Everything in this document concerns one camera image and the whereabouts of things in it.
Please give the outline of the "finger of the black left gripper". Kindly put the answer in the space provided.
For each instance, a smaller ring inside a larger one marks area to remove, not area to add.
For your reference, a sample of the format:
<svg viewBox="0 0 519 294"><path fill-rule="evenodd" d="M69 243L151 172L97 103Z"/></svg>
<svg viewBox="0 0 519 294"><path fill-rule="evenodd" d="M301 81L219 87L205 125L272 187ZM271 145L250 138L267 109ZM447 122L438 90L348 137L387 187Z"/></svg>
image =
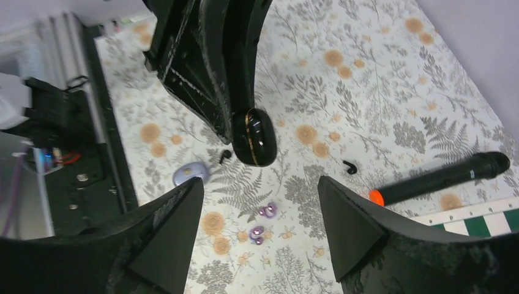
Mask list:
<svg viewBox="0 0 519 294"><path fill-rule="evenodd" d="M270 5L270 0L235 0L227 6L223 25L223 57L233 122L255 106L257 47Z"/></svg>
<svg viewBox="0 0 519 294"><path fill-rule="evenodd" d="M210 45L209 19L222 24L228 1L145 1L156 17L145 66L168 93L204 121L226 145L232 141L221 51Z"/></svg>

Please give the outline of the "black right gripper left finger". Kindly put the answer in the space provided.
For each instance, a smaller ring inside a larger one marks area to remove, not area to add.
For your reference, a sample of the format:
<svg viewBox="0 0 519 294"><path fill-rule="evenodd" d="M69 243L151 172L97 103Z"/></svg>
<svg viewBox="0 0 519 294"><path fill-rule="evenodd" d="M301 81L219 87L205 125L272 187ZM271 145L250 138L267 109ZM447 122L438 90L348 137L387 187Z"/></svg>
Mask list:
<svg viewBox="0 0 519 294"><path fill-rule="evenodd" d="M1 239L2 293L183 293L204 202L192 178L74 236Z"/></svg>

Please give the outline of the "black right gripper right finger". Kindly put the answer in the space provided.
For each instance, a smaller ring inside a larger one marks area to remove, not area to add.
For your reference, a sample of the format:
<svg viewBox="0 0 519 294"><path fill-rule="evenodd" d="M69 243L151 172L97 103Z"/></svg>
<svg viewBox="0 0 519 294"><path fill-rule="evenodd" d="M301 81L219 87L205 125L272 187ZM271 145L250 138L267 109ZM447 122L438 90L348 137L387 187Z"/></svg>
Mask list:
<svg viewBox="0 0 519 294"><path fill-rule="evenodd" d="M517 293L518 234L478 238L420 224L329 176L318 195L345 293Z"/></svg>

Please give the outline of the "black wireless earbud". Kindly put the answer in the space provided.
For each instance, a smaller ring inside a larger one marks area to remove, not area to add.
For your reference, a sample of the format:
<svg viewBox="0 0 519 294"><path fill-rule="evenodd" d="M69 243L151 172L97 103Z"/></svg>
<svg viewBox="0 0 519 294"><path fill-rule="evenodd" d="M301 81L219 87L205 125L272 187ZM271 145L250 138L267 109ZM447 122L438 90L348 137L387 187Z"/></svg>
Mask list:
<svg viewBox="0 0 519 294"><path fill-rule="evenodd" d="M354 175L354 174L356 174L358 172L357 166L355 164L353 164L352 162L348 162L347 160L343 160L342 163L347 166L346 172L349 175Z"/></svg>
<svg viewBox="0 0 519 294"><path fill-rule="evenodd" d="M230 159L233 156L232 152L228 149L223 150L218 163L221 165L226 159Z"/></svg>

